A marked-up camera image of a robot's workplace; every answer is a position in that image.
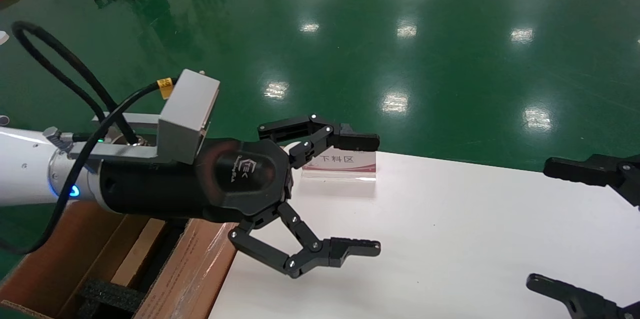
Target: epoxy floor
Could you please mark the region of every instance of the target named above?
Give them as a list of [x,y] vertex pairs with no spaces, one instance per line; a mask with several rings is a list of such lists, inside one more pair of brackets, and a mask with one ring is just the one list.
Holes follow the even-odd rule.
[[[638,2],[11,0],[0,30],[42,25],[117,101],[206,71],[222,82],[212,137],[249,141],[260,123],[316,113],[378,133],[382,151],[541,171],[551,156],[640,152]],[[12,126],[92,128],[85,104],[14,39],[0,46],[0,76]],[[152,95],[133,110],[162,105]],[[41,211],[0,218],[34,237]]]

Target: table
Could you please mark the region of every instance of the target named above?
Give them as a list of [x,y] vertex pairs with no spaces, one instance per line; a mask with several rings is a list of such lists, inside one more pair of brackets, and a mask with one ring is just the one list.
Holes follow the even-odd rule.
[[[377,153],[377,182],[300,178],[290,204],[319,238],[379,240],[378,257],[282,275],[238,253],[210,319],[569,319],[525,287],[538,273],[640,300],[640,213],[608,187]],[[286,253],[277,220],[252,232]]]

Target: cardboard box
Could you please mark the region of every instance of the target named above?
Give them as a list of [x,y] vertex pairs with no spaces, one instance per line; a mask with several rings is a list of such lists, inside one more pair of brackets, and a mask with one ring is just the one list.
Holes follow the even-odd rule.
[[[50,240],[0,285],[0,305],[34,318],[73,319],[82,305],[78,289],[87,278],[111,281],[148,222],[149,217],[114,214],[93,202],[72,203]],[[235,226],[190,220],[135,318],[205,319],[236,253],[227,239]]]

